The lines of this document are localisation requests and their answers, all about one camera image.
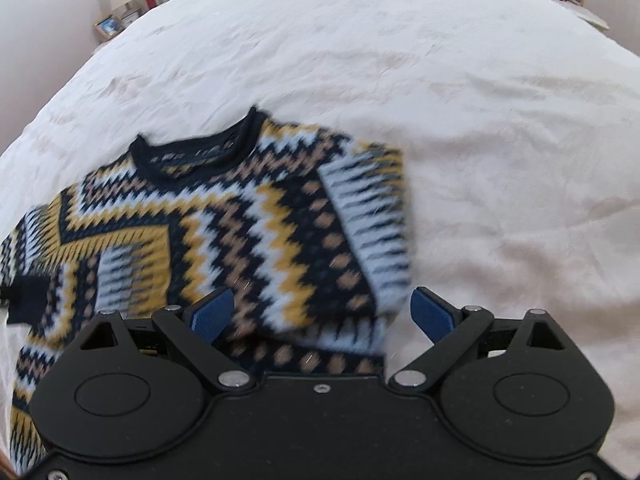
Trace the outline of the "patterned knit sweater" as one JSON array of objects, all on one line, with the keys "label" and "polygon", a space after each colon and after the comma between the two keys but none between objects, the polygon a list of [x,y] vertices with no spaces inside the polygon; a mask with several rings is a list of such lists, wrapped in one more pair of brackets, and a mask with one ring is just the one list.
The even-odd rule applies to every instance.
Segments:
[{"label": "patterned knit sweater", "polygon": [[2,306],[28,329],[12,379],[9,461],[44,447],[29,404],[98,314],[147,318],[229,289],[220,350],[254,373],[378,374],[411,282],[402,154],[253,108],[228,129],[138,136],[26,212],[1,244]]}]

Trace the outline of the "cream bedspread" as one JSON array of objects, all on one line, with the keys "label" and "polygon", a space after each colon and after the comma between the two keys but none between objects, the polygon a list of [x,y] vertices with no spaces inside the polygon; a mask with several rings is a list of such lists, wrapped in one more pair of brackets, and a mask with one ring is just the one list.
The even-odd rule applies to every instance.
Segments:
[{"label": "cream bedspread", "polygon": [[550,0],[169,0],[96,52],[1,159],[1,227],[140,132],[252,105],[399,146],[413,275],[551,313],[614,394],[639,471],[639,60]]}]

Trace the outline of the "left framed photo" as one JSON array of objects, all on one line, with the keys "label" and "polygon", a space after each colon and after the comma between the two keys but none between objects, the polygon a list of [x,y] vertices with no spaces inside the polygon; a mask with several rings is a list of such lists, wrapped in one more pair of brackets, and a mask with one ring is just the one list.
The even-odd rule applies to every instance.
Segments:
[{"label": "left framed photo", "polygon": [[125,26],[117,16],[110,14],[96,22],[94,29],[104,40],[111,40],[121,34],[125,30]]}]

